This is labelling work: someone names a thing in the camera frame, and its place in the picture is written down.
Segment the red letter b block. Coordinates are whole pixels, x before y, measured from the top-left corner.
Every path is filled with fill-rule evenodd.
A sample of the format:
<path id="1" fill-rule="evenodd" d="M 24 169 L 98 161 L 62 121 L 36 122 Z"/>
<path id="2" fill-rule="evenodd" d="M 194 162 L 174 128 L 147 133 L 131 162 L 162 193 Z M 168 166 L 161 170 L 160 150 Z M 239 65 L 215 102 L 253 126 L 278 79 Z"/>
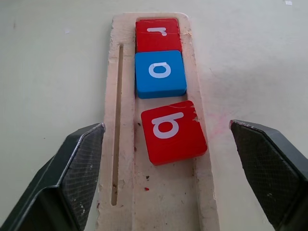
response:
<path id="1" fill-rule="evenodd" d="M 149 160 L 155 166 L 202 156 L 207 151 L 192 101 L 143 111 L 141 121 Z"/>

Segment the red letter r block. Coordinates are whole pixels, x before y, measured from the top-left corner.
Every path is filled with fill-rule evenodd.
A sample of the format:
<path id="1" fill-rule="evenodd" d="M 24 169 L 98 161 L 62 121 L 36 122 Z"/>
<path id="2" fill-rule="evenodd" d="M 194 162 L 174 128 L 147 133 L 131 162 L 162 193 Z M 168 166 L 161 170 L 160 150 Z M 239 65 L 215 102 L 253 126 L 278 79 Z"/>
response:
<path id="1" fill-rule="evenodd" d="M 141 19 L 135 23 L 137 52 L 182 51 L 175 18 Z"/>

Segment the wooden letter tray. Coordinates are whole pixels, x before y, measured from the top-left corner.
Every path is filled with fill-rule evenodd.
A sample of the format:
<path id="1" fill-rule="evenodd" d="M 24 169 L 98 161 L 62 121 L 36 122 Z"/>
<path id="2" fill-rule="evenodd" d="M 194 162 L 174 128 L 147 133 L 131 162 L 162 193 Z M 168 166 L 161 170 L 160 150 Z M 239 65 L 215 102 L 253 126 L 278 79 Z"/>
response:
<path id="1" fill-rule="evenodd" d="M 187 93 L 142 100 L 135 91 L 135 23 L 176 18 L 180 28 Z M 209 152 L 173 164 L 148 159 L 141 113 L 180 101 L 194 103 L 206 128 L 192 27 L 183 13 L 124 13 L 113 18 L 106 79 L 99 217 L 96 231 L 220 231 Z"/>

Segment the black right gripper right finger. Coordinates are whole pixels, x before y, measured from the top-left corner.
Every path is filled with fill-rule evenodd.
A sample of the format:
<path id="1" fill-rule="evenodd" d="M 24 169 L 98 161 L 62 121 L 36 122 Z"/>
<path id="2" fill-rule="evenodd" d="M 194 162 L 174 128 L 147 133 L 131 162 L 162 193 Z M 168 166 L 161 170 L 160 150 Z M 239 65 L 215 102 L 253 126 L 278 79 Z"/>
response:
<path id="1" fill-rule="evenodd" d="M 308 231 L 308 159 L 278 130 L 231 120 L 246 179 L 275 231 Z"/>

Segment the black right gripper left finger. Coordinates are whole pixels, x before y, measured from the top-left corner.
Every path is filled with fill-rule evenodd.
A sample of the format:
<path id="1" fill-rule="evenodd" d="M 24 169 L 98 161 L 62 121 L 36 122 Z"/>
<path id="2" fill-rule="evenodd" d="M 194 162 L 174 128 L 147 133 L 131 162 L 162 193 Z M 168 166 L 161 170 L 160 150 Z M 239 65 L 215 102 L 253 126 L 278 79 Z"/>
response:
<path id="1" fill-rule="evenodd" d="M 69 134 L 35 174 L 0 231 L 84 231 L 96 191 L 104 123 Z"/>

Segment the blue letter o block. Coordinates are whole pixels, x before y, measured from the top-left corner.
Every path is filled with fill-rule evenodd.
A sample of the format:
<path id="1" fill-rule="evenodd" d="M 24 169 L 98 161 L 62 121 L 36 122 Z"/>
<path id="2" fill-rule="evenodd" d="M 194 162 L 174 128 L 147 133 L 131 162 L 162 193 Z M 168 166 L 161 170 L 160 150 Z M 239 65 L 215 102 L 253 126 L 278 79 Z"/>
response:
<path id="1" fill-rule="evenodd" d="M 135 76 L 137 95 L 141 99 L 178 97 L 187 90 L 180 51 L 136 53 Z"/>

